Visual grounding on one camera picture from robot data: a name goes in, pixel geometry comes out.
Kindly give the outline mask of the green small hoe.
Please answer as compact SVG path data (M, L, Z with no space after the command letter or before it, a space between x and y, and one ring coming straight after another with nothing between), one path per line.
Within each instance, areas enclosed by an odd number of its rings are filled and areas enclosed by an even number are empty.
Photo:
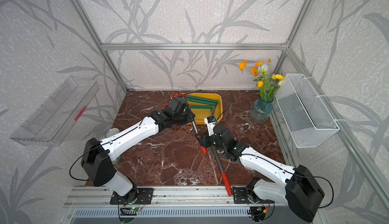
M204 118L214 116L216 111L215 106L209 105L190 105L191 111L195 114L196 120L203 120Z
M206 101L188 101L189 106L190 105L209 105L209 106L215 106L217 107L218 102L206 102Z
M193 95L186 95L185 96L188 101L206 101L206 102L218 102L217 99L211 99L211 98L204 98L204 97L198 97L198 96L193 96Z

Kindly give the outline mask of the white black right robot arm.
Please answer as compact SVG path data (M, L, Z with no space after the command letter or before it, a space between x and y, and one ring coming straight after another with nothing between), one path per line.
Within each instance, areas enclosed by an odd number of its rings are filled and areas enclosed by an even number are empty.
M291 211L306 222L312 222L325 193L317 177L304 166L294 168L266 157L254 148L237 141L224 124L210 125L208 132L195 135L204 148L215 147L231 161L269 178L253 180L249 185L251 201L271 200L288 205Z

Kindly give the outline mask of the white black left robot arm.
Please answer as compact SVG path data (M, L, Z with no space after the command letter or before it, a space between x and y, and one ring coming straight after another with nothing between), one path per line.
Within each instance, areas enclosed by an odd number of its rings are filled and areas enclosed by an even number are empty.
M81 167L93 186L105 186L119 196L128 196L135 188L125 175L113 166L113 160L142 140L173 125L183 126L194 121L195 114L188 102L177 96L161 110L155 110L140 122L111 137L87 141L81 158Z

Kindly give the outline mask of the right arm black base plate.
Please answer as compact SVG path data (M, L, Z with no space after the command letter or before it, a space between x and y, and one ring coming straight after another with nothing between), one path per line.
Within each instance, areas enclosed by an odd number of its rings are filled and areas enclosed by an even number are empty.
M252 197L248 194L245 187L232 187L232 194L235 204L274 204L272 200L263 200L257 197Z

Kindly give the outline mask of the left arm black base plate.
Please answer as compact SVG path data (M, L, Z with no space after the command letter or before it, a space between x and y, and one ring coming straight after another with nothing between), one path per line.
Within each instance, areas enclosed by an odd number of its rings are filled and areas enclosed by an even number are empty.
M137 188L134 187L129 193L124 196L120 196L117 192L113 192L110 199L110 205L124 204L139 204L150 205L153 198L153 188Z

